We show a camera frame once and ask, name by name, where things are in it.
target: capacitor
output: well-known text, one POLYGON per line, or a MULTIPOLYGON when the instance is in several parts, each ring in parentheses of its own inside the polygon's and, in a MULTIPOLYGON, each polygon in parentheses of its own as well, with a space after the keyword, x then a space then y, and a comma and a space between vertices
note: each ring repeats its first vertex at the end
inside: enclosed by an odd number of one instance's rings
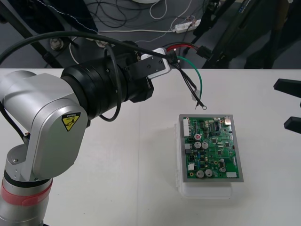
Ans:
POLYGON ((194 147, 197 149, 201 148, 201 146, 202 146, 202 144, 198 141, 194 143, 194 147))
POLYGON ((220 172, 221 172, 221 173, 225 173, 225 172, 226 172, 226 168, 225 168, 225 167, 221 167, 221 168, 220 168, 220 172))
POLYGON ((195 140, 200 140, 200 139, 202 138, 202 135, 196 133, 196 134, 194 135, 194 138, 195 138, 195 140))
POLYGON ((206 175, 207 177, 211 177, 211 176, 212 176, 212 170, 211 170, 211 169, 207 169, 207 170, 205 171, 205 175, 206 175))
POLYGON ((207 149, 208 147, 209 147, 208 143, 206 143, 206 142, 202 143, 202 148, 203 149, 207 149))
POLYGON ((204 177, 204 172, 201 171, 201 170, 199 170, 199 171, 197 172, 197 177, 198 177, 198 178, 203 178, 203 177, 204 177))

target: white connector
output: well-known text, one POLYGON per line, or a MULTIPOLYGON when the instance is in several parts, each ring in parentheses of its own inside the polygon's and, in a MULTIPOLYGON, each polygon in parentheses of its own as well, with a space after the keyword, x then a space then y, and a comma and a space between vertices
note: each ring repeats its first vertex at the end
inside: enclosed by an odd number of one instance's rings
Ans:
POLYGON ((188 119, 183 119, 183 128, 184 128, 184 137, 189 137, 191 135, 191 132, 190 132, 188 119))
POLYGON ((196 23, 194 25, 192 25, 189 29, 189 25, 192 23, 192 22, 187 22, 187 23, 184 23, 184 24, 177 24, 175 27, 174 27, 174 31, 177 32, 178 34, 180 33, 183 33, 183 32, 186 32, 187 29, 188 31, 192 31, 192 30, 195 30, 197 26, 199 26, 201 20, 197 20, 196 23))

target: white cable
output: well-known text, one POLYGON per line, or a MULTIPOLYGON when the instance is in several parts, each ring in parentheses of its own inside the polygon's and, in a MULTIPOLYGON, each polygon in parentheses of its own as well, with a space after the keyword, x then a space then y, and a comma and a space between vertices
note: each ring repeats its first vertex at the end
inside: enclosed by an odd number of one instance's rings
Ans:
POLYGON ((190 0, 190 2, 189 2, 189 4, 188 4, 188 7, 185 9, 185 11, 184 12, 182 12, 177 18, 175 18, 174 20, 173 20, 173 22, 170 24, 170 29, 171 30, 173 30, 174 28, 173 28, 173 24, 174 24, 174 22, 179 18, 179 17, 181 17, 184 13, 186 13, 187 12, 187 10, 189 9, 189 7, 190 7, 190 5, 191 5, 191 3, 192 3, 192 0, 190 0))
MULTIPOLYGON (((186 19, 184 19, 182 22, 180 22, 179 24, 183 24, 184 22, 186 22, 186 20, 187 20, 187 18, 186 19)), ((163 35, 161 35, 161 36, 159 36, 159 37, 156 37, 156 38, 154 38, 154 39, 152 39, 152 40, 139 40, 139 41, 135 41, 135 43, 138 43, 138 42, 152 42, 152 41, 154 41, 154 40, 157 40, 157 39, 159 39, 159 38, 162 38, 164 35, 166 35, 167 33, 169 33, 169 32, 174 32, 174 30, 168 30, 168 31, 166 31, 163 35)))
POLYGON ((154 41, 154 40, 157 40, 157 39, 159 39, 159 38, 162 38, 164 35, 166 35, 167 34, 167 32, 166 33, 164 33, 164 34, 162 34, 161 36, 159 36, 159 37, 156 37, 156 38, 154 38, 154 39, 152 39, 152 40, 139 40, 139 41, 135 41, 135 43, 138 43, 138 42, 152 42, 152 41, 154 41))
POLYGON ((72 54, 72 51, 71 51, 71 42, 70 42, 70 44, 69 44, 69 51, 70 51, 70 55, 71 55, 72 59, 74 60, 74 62, 75 62, 77 65, 79 65, 79 62, 77 62, 77 60, 74 58, 74 56, 73 56, 73 54, 72 54))
POLYGON ((155 20, 160 20, 162 19, 163 17, 165 17, 166 13, 167 13, 167 0, 165 0, 165 13, 163 14, 163 16, 161 17, 154 17, 152 14, 151 14, 151 9, 153 8, 153 6, 155 6, 158 2, 160 2, 161 0, 155 2, 154 4, 152 4, 152 6, 150 7, 150 16, 155 19, 155 20))
POLYGON ((99 31, 98 33, 102 32, 159 32, 159 33, 169 33, 174 31, 156 31, 156 30, 129 30, 129 31, 99 31))
POLYGON ((71 16, 71 15, 69 15, 69 14, 67 14, 67 13, 62 13, 62 12, 58 11, 56 8, 54 8, 53 6, 51 6, 51 5, 46 5, 44 2, 41 2, 40 0, 36 0, 36 1, 38 1, 39 3, 41 3, 41 4, 44 5, 44 6, 47 6, 47 7, 50 7, 50 8, 52 8, 52 9, 54 9, 56 12, 58 12, 58 13, 60 13, 60 14, 62 14, 62 15, 70 16, 71 18, 73 18, 78 24, 80 24, 80 25, 83 26, 84 28, 86 28, 86 29, 88 29, 88 30, 90 30, 90 31, 93 31, 93 32, 95 32, 95 33, 98 32, 98 31, 96 31, 96 30, 94 30, 94 29, 87 28, 86 26, 84 26, 83 24, 81 24, 74 16, 71 16))

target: white table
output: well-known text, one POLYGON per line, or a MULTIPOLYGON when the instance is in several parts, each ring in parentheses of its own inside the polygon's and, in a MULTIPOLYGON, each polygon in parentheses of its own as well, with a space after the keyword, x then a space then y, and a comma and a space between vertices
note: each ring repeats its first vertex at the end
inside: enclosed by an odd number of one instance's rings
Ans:
MULTIPOLYGON (((0 76, 10 69, 1 69, 0 76)), ((39 69, 59 76, 61 70, 39 69)), ((193 70, 186 70, 199 85, 193 70)), ((203 103, 177 71, 153 80, 149 100, 124 103, 115 122, 94 119, 74 166, 54 179, 45 223, 50 226, 300 225, 301 135, 283 123, 300 116, 301 99, 274 91, 278 78, 300 71, 201 70, 203 103), (181 113, 233 114, 244 183, 230 200, 190 200, 175 187, 174 123, 181 113)), ((0 117, 0 169, 21 143, 0 117)))

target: yellow warning label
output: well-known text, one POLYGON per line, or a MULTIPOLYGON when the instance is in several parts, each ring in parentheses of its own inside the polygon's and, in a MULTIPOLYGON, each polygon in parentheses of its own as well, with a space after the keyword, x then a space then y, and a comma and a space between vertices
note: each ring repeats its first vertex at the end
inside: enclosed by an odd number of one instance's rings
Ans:
POLYGON ((62 116, 62 122, 68 132, 72 129, 72 127, 74 126, 76 121, 79 119, 79 117, 80 117, 80 112, 64 114, 62 116))

